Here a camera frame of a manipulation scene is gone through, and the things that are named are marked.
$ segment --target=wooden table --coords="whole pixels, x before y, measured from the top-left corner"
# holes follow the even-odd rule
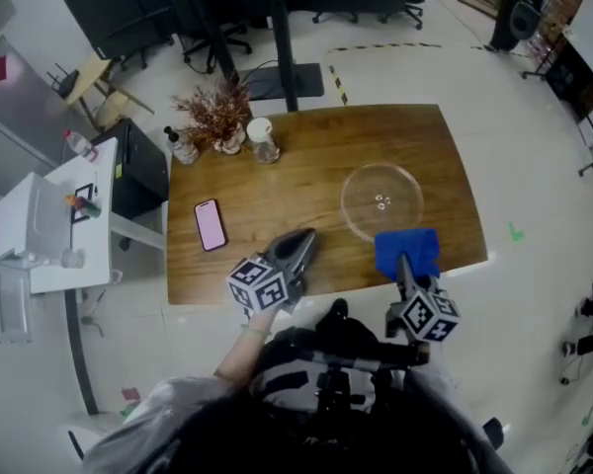
[[[171,304],[227,300],[224,278],[242,258],[283,233],[312,226],[321,247],[306,279],[308,294],[387,282],[374,246],[347,227],[340,194],[347,177],[370,163],[394,163],[418,182],[420,226],[437,229],[440,269],[487,260],[474,198],[455,142],[438,106],[354,106],[271,117],[280,160],[259,165],[251,152],[208,152],[193,166],[174,160],[167,230]],[[228,244],[205,252],[194,206],[215,198]]]
[[[146,111],[154,114],[152,108],[139,100],[128,91],[113,85],[108,74],[112,60],[101,59],[96,52],[92,52],[86,62],[79,67],[79,76],[75,82],[72,91],[66,97],[66,104],[72,106],[79,102],[86,118],[97,131],[104,131],[112,126],[123,113],[123,110],[129,101],[134,102]],[[84,95],[90,88],[96,88],[105,98],[104,103],[94,116],[84,100]]]

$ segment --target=white wall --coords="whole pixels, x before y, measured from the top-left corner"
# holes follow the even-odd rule
[[[77,473],[59,427],[85,410],[68,345],[62,293],[36,300],[34,342],[0,345],[0,474]]]
[[[63,0],[11,0],[16,16],[4,35],[42,79],[46,72],[58,73],[54,63],[66,71],[77,68],[92,52]]]

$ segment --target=pink phone screen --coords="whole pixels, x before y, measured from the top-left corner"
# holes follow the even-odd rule
[[[218,248],[226,243],[215,200],[196,205],[196,219],[198,220],[202,245],[206,251]]]

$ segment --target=white floor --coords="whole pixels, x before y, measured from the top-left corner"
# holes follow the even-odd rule
[[[519,69],[531,67],[529,60],[470,48],[489,41],[492,21],[456,0],[429,0],[424,9],[422,31],[402,17],[388,25],[373,16],[361,16],[359,25],[337,17],[314,25],[312,14],[292,14],[295,59],[320,62],[326,88],[324,97],[302,100],[301,108],[342,104],[326,64],[338,71],[350,105],[439,103],[466,167],[489,256],[441,279],[464,316],[443,345],[443,362],[474,417],[484,423],[495,416],[507,426],[500,454],[515,472],[568,472],[574,445],[593,425],[593,418],[591,425],[581,424],[593,403],[593,355],[585,358],[578,381],[558,383],[565,364],[559,342],[570,331],[589,329],[571,319],[593,281],[593,170],[577,175],[588,153],[547,84],[518,76]],[[272,33],[251,31],[247,40],[254,53],[235,51],[238,68],[276,58]],[[442,47],[328,53],[390,42]],[[162,144],[162,127],[184,120],[169,97],[190,95],[195,85],[214,83],[217,76],[203,78],[187,68],[177,45],[149,63],[126,87],[156,110],[150,118],[136,113],[135,120]],[[195,57],[194,64],[201,68],[204,58]],[[284,110],[281,102],[253,104],[256,115]],[[524,232],[522,240],[512,241],[509,223]],[[136,387],[145,396],[160,378],[211,374],[242,323],[234,307],[169,306],[157,252],[134,244],[115,258],[125,279],[109,287],[94,313],[105,337],[83,328],[97,400],[113,412],[126,404],[122,388]],[[97,294],[90,290],[91,300]],[[343,296],[353,315],[381,335],[394,286]],[[276,328],[308,324],[332,298],[309,297]]]

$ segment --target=desk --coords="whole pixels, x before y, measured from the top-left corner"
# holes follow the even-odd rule
[[[416,179],[425,204],[421,226],[438,231],[442,271],[487,259],[466,172],[438,106],[344,107],[271,120],[283,150],[273,165],[257,164],[250,152],[207,153],[192,167],[174,161],[167,232],[171,304],[225,302],[224,279],[239,260],[307,226],[321,240],[306,273],[308,294],[385,283],[374,246],[352,233],[340,211],[345,180],[370,163],[395,163]],[[229,242],[207,253],[194,206],[209,198],[219,203]]]
[[[567,47],[563,48],[560,52],[560,55],[554,61],[551,61],[550,60],[551,55],[555,52],[556,48],[561,43],[565,43],[566,46],[569,47],[569,49],[567,49]],[[560,67],[556,68],[555,64],[568,51],[575,51],[575,53],[581,58],[583,64],[586,65],[586,70],[590,71],[588,73],[588,76],[585,76],[586,72],[582,72],[582,75],[580,77],[574,77],[576,75],[576,72],[567,70],[565,66],[562,66],[562,63],[560,64],[561,65]],[[546,64],[550,65],[549,69],[546,71],[543,71],[543,66]],[[561,78],[564,78],[564,79],[562,79],[561,81],[558,80],[556,78],[557,72],[562,72]],[[593,51],[589,50],[587,44],[585,44],[583,41],[581,41],[575,35],[575,33],[573,32],[573,30],[571,29],[570,26],[565,26],[562,29],[562,33],[557,37],[555,42],[551,45],[551,48],[549,49],[549,51],[547,52],[545,57],[541,60],[539,66],[536,68],[536,70],[521,72],[521,77],[523,79],[527,79],[529,76],[537,76],[537,77],[540,77],[542,80],[547,80],[550,83],[550,86],[553,89],[553,91],[555,92],[555,94],[561,100],[567,100],[565,98],[565,94],[562,92],[562,90],[564,90],[565,88],[564,87],[558,88],[557,85],[559,84],[561,86],[561,83],[565,82],[565,79],[568,78],[569,76],[573,77],[574,79],[579,79],[580,82],[582,83],[582,89],[588,83],[590,83],[591,80],[593,79]],[[574,87],[575,81],[571,81],[571,82],[573,83],[573,87],[571,88],[571,91],[573,91],[574,93],[577,93],[575,91],[576,88]],[[593,120],[589,116],[589,111],[586,109],[584,102],[579,100],[579,96],[574,96],[572,98],[572,100],[573,100],[573,102],[571,103],[571,106],[575,109],[577,118],[578,119],[580,119],[580,118],[586,119],[589,123],[589,126],[593,130]],[[584,144],[587,147],[591,147],[590,144],[587,144],[587,141],[586,141],[583,133],[582,133],[582,140],[584,141]],[[577,171],[578,176],[582,177],[586,170],[592,169],[592,168],[593,168],[593,160]]]
[[[88,121],[90,121],[97,131],[103,131],[107,126],[114,124],[117,116],[121,114],[129,100],[132,100],[138,106],[154,114],[154,111],[137,97],[113,85],[108,78],[111,63],[111,60],[101,59],[96,52],[92,52],[86,62],[79,67],[79,76],[77,77],[75,86],[65,99],[66,104],[69,106],[79,102],[86,118],[88,118]],[[99,81],[106,83],[108,89],[102,87]],[[106,98],[106,101],[99,109],[101,113],[99,118],[95,118],[86,101],[83,99],[86,92],[93,87]]]
[[[65,195],[74,194],[77,188],[93,183],[99,190],[97,200],[101,215],[72,225],[72,249],[83,249],[84,266],[81,269],[63,269],[59,266],[40,266],[31,269],[31,293],[44,293],[107,284],[112,277],[110,232],[119,233],[160,250],[165,249],[162,234],[148,230],[111,211],[115,163],[118,141],[106,140],[97,148],[100,151],[96,165],[77,156],[45,176],[60,185]]]

